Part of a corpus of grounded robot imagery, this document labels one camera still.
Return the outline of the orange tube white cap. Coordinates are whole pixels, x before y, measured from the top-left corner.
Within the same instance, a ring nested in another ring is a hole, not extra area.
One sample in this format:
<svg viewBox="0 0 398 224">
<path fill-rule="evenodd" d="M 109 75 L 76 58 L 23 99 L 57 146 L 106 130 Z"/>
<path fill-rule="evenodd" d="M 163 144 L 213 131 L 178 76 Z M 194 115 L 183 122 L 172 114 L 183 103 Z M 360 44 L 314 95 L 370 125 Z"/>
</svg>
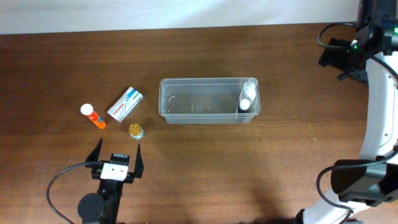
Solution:
<svg viewBox="0 0 398 224">
<path fill-rule="evenodd" d="M 91 104 L 83 104 L 80 108 L 80 112 L 91 122 L 93 122 L 99 129 L 104 129 L 106 127 L 106 123 L 104 122 L 103 118 L 98 115 Z"/>
</svg>

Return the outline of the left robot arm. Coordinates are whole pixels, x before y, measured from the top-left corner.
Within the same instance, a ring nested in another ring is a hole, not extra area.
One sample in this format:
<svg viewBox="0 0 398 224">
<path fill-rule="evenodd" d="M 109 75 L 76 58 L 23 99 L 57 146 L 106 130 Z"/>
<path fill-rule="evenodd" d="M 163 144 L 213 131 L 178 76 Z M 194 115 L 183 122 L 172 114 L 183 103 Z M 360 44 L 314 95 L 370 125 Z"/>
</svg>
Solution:
<svg viewBox="0 0 398 224">
<path fill-rule="evenodd" d="M 97 192 L 85 195 L 78 204 L 82 223 L 116 224 L 123 186 L 140 179 L 144 171 L 141 147 L 137 147 L 134 170 L 129 172 L 130 156 L 113 153 L 108 161 L 100 161 L 103 140 L 88 155 L 85 167 L 91 169 L 91 178 L 99 180 Z"/>
</svg>

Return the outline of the small gold-lid jar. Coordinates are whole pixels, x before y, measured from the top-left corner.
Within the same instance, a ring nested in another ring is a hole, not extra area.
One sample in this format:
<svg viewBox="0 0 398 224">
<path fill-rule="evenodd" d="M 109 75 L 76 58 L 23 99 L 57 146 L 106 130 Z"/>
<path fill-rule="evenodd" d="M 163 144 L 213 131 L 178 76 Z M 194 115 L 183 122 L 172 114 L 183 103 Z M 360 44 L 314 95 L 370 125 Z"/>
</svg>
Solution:
<svg viewBox="0 0 398 224">
<path fill-rule="evenodd" d="M 140 139 L 144 137 L 144 130 L 142 126 L 137 123 L 131 124 L 128 128 L 130 137 L 133 139 Z"/>
</svg>

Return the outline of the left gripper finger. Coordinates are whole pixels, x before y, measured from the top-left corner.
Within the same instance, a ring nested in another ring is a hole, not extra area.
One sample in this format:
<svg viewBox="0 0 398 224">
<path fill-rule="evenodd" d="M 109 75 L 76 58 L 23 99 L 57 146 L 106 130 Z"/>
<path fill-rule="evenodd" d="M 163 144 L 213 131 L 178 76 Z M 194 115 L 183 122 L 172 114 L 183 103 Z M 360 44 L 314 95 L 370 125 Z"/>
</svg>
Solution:
<svg viewBox="0 0 398 224">
<path fill-rule="evenodd" d="M 134 178 L 141 178 L 144 172 L 144 163 L 141 156 L 141 145 L 138 144 L 136 152 L 136 161 L 134 165 Z"/>
<path fill-rule="evenodd" d="M 101 152 L 101 147 L 102 147 L 103 139 L 101 138 L 96 147 L 90 152 L 90 154 L 87 156 L 85 160 L 85 167 L 86 168 L 99 168 L 101 167 L 101 162 L 98 160 Z"/>
</svg>

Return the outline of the white spray bottle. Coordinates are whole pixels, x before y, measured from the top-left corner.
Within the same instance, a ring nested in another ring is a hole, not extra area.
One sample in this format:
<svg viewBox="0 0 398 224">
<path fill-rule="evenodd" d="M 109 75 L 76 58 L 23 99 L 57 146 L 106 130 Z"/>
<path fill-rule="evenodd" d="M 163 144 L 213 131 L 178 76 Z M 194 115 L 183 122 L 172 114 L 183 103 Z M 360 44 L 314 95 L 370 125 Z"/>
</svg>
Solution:
<svg viewBox="0 0 398 224">
<path fill-rule="evenodd" d="M 250 102 L 250 104 L 252 104 L 257 96 L 257 85 L 258 81 L 255 78 L 250 78 L 247 82 L 245 82 L 241 90 L 239 100 L 241 101 L 246 99 Z"/>
</svg>

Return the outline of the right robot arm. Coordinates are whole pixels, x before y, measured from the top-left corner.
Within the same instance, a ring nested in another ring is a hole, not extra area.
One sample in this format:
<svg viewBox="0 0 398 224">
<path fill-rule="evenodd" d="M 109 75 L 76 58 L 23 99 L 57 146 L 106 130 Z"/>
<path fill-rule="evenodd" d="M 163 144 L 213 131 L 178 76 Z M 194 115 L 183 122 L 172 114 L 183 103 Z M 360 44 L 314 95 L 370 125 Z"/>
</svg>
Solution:
<svg viewBox="0 0 398 224">
<path fill-rule="evenodd" d="M 369 88 L 366 134 L 359 159 L 341 159 L 331 172 L 331 189 L 302 209 L 295 223 L 348 223 L 356 213 L 397 200 L 397 1 L 360 0 L 352 41 L 319 42 L 319 65 L 342 71 Z"/>
</svg>

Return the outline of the black bottle white cap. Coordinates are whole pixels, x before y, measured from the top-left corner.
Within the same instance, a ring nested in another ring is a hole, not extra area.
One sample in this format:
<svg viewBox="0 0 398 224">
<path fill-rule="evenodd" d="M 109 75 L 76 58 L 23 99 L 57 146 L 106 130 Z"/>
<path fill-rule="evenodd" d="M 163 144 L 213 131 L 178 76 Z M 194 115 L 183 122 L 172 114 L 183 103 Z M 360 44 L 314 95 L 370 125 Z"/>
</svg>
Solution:
<svg viewBox="0 0 398 224">
<path fill-rule="evenodd" d="M 251 103 L 248 99 L 242 99 L 238 105 L 238 113 L 247 113 L 249 111 L 250 106 Z"/>
</svg>

